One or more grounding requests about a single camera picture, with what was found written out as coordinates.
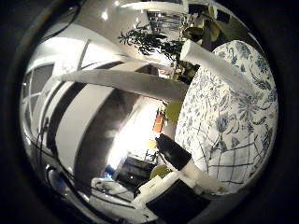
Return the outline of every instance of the bright light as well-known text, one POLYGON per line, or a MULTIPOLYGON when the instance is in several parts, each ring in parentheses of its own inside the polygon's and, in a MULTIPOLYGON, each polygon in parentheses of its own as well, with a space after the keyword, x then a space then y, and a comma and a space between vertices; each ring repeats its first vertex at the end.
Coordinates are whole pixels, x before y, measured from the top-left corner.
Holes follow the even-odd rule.
POLYGON ((160 105, 160 101, 143 97, 136 102, 134 114, 121 128, 109 152, 107 161, 113 169, 118 168, 121 160, 127 157, 128 153, 145 158, 148 141, 152 136, 152 125, 160 105))
POLYGON ((31 141, 30 141, 29 137, 26 136, 25 138, 26 138, 26 141, 27 141, 28 145, 30 146, 31 145, 31 141))
POLYGON ((107 11, 104 11, 104 12, 102 13, 102 19, 103 19, 104 21, 106 21, 106 20, 108 19, 107 11))

